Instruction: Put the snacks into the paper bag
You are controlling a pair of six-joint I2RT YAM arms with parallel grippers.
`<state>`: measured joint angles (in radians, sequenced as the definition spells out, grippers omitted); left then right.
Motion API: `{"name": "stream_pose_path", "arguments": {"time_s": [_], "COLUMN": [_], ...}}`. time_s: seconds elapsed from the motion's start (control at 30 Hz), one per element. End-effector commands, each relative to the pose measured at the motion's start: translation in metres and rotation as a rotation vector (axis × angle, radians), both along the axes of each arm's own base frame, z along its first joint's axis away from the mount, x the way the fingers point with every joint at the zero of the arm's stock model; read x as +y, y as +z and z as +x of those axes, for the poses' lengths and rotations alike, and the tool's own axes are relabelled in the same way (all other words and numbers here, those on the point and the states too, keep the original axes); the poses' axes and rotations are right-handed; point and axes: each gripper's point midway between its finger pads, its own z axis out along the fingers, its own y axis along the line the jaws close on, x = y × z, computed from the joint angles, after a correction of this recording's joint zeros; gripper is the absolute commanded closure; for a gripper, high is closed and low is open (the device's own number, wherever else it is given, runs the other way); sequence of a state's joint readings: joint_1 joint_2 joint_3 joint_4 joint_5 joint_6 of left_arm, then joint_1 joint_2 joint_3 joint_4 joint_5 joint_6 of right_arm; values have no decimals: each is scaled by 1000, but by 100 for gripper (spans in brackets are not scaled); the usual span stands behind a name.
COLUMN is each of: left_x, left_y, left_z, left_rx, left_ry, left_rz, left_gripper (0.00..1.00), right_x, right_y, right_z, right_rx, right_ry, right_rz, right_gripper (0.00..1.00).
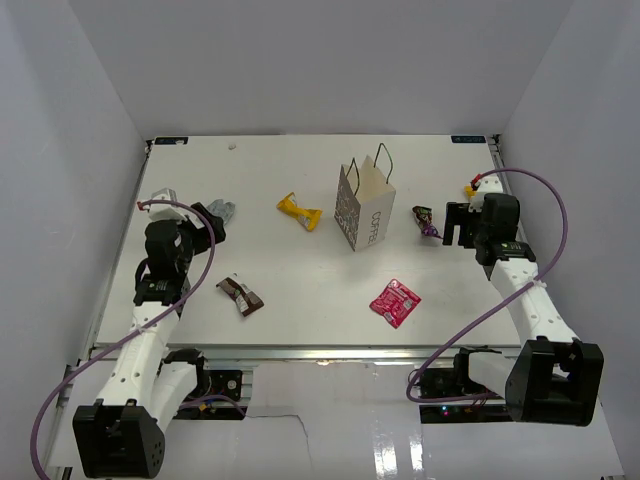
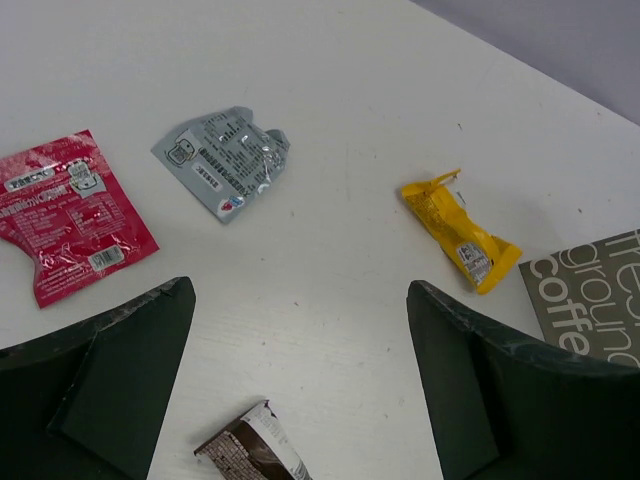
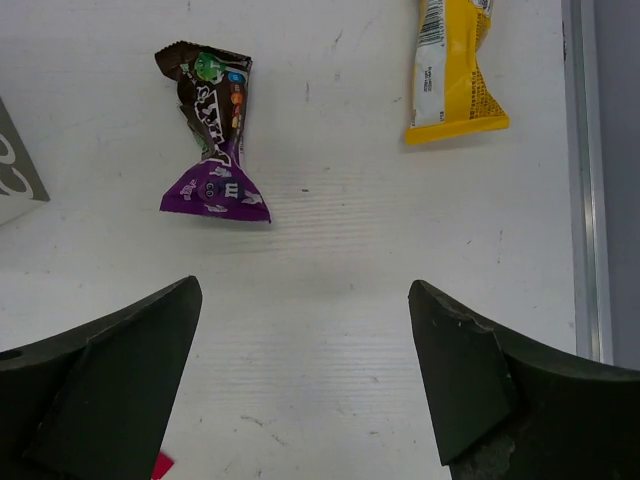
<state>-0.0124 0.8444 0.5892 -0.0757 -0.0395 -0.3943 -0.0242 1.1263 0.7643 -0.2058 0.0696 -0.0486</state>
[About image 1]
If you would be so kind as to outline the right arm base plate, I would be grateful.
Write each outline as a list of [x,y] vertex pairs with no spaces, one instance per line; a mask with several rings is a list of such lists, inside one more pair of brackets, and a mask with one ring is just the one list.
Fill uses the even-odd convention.
[[421,398],[435,398],[435,404],[419,406],[423,425],[474,424],[511,422],[504,402],[498,399],[464,400],[461,403],[442,403],[445,397],[487,394],[485,387],[469,383],[464,385],[456,379],[452,368],[427,370],[418,381]]

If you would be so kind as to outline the silver snack packet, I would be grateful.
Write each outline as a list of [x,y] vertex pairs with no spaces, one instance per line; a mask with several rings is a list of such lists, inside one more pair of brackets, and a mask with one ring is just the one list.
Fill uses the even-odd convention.
[[216,199],[207,206],[207,210],[215,217],[219,217],[227,225],[235,214],[236,205],[231,201]]

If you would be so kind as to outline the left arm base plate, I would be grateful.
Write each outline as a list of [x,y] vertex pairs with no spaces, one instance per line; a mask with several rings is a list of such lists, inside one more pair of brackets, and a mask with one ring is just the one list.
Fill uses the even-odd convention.
[[222,395],[236,402],[242,397],[243,372],[241,370],[205,370],[205,396]]

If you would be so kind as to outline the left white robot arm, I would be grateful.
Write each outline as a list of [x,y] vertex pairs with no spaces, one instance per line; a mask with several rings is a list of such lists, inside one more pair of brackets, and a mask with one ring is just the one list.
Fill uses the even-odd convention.
[[155,478],[164,461],[165,432],[180,404],[186,397],[202,398],[211,387],[198,351],[180,356],[166,347],[196,288],[188,279],[191,262],[225,240],[224,222],[200,203],[160,198],[139,207],[150,222],[146,254],[134,274],[130,332],[96,400],[79,406],[72,421],[91,479]]

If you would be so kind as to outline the purple snack packet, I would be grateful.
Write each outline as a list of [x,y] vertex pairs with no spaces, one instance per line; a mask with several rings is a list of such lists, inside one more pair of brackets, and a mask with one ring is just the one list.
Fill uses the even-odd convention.
[[412,213],[421,234],[427,238],[441,239],[438,229],[433,223],[432,209],[424,206],[414,206]]

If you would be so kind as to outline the red snack packet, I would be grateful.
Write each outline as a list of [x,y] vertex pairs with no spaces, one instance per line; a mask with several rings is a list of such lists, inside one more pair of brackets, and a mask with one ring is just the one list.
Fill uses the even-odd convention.
[[420,302],[421,298],[416,293],[399,280],[392,279],[369,308],[398,329]]

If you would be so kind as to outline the brown snack packet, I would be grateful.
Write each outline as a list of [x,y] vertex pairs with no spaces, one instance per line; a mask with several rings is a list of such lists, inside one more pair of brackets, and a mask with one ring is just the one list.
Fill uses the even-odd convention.
[[216,284],[216,287],[234,301],[240,315],[244,318],[264,307],[264,301],[237,275],[225,277]]

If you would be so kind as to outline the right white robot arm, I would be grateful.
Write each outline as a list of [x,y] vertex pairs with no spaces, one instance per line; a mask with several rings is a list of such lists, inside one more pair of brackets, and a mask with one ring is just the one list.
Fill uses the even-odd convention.
[[487,389],[501,397],[517,422],[591,423],[604,367],[598,345],[567,326],[537,279],[531,247],[517,240],[520,204],[489,193],[480,204],[446,206],[443,242],[472,249],[487,279],[507,301],[521,350],[510,359],[488,348],[462,348],[451,374],[453,390],[472,399]]

